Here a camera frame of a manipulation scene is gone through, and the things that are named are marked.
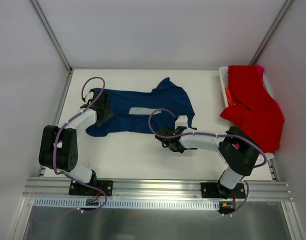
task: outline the red cloth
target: red cloth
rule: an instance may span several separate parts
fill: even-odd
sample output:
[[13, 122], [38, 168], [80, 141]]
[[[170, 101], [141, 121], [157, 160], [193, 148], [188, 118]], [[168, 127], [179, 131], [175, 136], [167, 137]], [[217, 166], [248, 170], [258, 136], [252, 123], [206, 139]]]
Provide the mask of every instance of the red cloth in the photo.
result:
[[263, 75], [255, 66], [229, 66], [228, 87], [235, 103], [220, 116], [235, 123], [265, 153], [280, 147], [285, 121], [279, 105], [263, 87]]

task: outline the aluminum frame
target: aluminum frame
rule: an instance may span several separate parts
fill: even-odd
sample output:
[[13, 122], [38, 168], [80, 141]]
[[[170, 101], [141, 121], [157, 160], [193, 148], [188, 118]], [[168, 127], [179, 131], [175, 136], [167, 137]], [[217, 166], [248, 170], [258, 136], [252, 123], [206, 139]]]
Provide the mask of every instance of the aluminum frame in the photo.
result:
[[260, 45], [258, 46], [258, 48], [257, 48], [254, 56], [252, 57], [249, 65], [255, 65], [257, 63], [261, 54], [263, 53], [266, 46], [268, 45], [271, 37], [273, 36], [274, 32], [276, 31], [276, 29], [280, 25], [283, 17], [288, 12], [288, 10], [290, 9], [290, 6], [292, 5], [293, 2], [294, 2], [294, 0], [285, 0], [284, 4], [282, 5], [280, 10], [278, 11], [276, 17], [274, 18], [271, 26], [269, 26], [269, 29], [267, 30], [263, 40], [261, 41]]
[[[222, 200], [221, 198], [202, 198], [200, 183], [216, 183], [215, 180], [155, 180], [155, 179], [111, 179], [113, 199], [134, 200]], [[27, 180], [24, 197], [70, 198], [71, 180], [66, 177], [30, 177]], [[292, 202], [289, 185], [280, 181], [248, 181], [248, 201]]]
[[292, 240], [306, 240], [304, 229], [300, 222], [297, 209], [294, 202], [281, 202], [284, 216], [288, 226], [289, 234]]
[[71, 73], [72, 67], [71, 67], [67, 57], [65, 56], [65, 54], [64, 54], [64, 52], [63, 52], [63, 50], [62, 50], [62, 48], [61, 48], [61, 46], [60, 46], [60, 44], [59, 44], [55, 34], [54, 34], [54, 32], [53, 32], [53, 30], [52, 30], [52, 28], [51, 28], [51, 26], [49, 24], [49, 21], [46, 18], [46, 16], [45, 16], [45, 14], [44, 14], [44, 12], [43, 12], [43, 10], [42, 10], [38, 0], [29, 0], [29, 2], [31, 3], [31, 5], [32, 5], [35, 13], [37, 14], [40, 22], [42, 23], [42, 26], [43, 26], [45, 32], [47, 33], [50, 41], [52, 42], [52, 44], [53, 44], [53, 46], [54, 46], [54, 48], [55, 48], [59, 58], [62, 60], [66, 70], [69, 73]]
[[27, 225], [29, 223], [34, 197], [24, 197], [19, 210], [18, 221], [11, 228], [8, 236], [12, 240], [22, 240], [24, 238]]

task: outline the robotic arm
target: robotic arm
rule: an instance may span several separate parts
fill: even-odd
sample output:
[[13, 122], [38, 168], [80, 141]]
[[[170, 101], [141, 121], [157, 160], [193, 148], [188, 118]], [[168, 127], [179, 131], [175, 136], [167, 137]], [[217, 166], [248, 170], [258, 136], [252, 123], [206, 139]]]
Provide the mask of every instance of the robotic arm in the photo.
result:
[[[95, 171], [87, 168], [78, 162], [78, 137], [89, 126], [97, 124], [98, 126], [110, 119], [114, 113], [108, 106], [107, 93], [101, 94], [100, 91], [94, 91], [88, 94], [87, 103], [80, 107], [80, 111], [73, 117], [70, 123], [64, 122], [59, 125], [47, 125], [43, 130], [41, 146], [38, 161], [42, 166], [54, 169], [54, 160], [56, 172], [66, 174], [71, 179], [78, 180], [89, 186], [98, 188], [97, 175]], [[59, 130], [64, 129], [59, 135], [59, 141], [55, 146], [56, 136]], [[94, 190], [87, 189], [90, 195]]]
[[[179, 116], [175, 121], [175, 128], [162, 127], [157, 133], [155, 138], [162, 142], [164, 148], [169, 148], [172, 152], [183, 153], [185, 150], [196, 149], [219, 152], [227, 162], [228, 167], [216, 185], [215, 194], [218, 192], [218, 196], [224, 199], [228, 198], [244, 176], [251, 175], [259, 157], [259, 151], [242, 139], [250, 141], [258, 148], [260, 146], [236, 126], [230, 127], [227, 132], [198, 131], [188, 127], [187, 116]], [[182, 136], [163, 138], [175, 135]], [[229, 137], [229, 135], [240, 136], [242, 139]]]

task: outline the white basket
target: white basket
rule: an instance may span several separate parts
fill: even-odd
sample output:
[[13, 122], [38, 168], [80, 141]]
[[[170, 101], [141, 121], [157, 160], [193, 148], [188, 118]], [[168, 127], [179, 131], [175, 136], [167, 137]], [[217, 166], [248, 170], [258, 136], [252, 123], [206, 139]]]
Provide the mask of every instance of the white basket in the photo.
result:
[[[222, 67], [219, 68], [218, 71], [219, 71], [219, 78], [221, 80], [221, 87], [222, 87], [222, 94], [223, 94], [223, 99], [224, 99], [224, 105], [227, 108], [229, 106], [229, 103], [228, 103], [227, 94], [225, 92], [225, 88], [227, 86], [229, 86], [229, 67], [228, 66], [222, 66]], [[265, 88], [267, 93], [272, 98], [274, 98], [272, 92], [268, 88], [268, 80], [267, 80], [267, 78], [266, 78], [264, 73], [263, 73], [263, 87]]]
[[[220, 78], [220, 81], [221, 81], [221, 87], [222, 87], [222, 94], [223, 94], [223, 100], [224, 100], [224, 105], [225, 105], [225, 108], [227, 108], [229, 106], [229, 103], [228, 103], [228, 98], [227, 98], [227, 94], [225, 92], [225, 88], [227, 86], [229, 86], [229, 67], [228, 66], [222, 66], [219, 68], [219, 78]], [[263, 73], [263, 87], [265, 88], [265, 90], [267, 91], [267, 93], [272, 97], [273, 97], [273, 94], [272, 92], [270, 91], [270, 88], [268, 87], [268, 80], [265, 76], [265, 74]], [[269, 159], [272, 159], [274, 158], [274, 155], [273, 153], [266, 153], [265, 154], [266, 157], [267, 157], [267, 160]], [[264, 158], [262, 155], [259, 155], [258, 156], [258, 159], [256, 161], [256, 164], [259, 164], [261, 162], [263, 162]]]

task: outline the glass panel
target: glass panel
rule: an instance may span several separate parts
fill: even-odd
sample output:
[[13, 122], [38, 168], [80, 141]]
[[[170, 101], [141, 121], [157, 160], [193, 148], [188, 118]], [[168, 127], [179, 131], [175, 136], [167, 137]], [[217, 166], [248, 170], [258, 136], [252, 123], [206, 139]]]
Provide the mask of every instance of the glass panel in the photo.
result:
[[[34, 217], [50, 221], [69, 208], [34, 207]], [[279, 202], [247, 202], [233, 217], [216, 211], [100, 209], [72, 211], [49, 224], [28, 222], [25, 240], [291, 240]]]

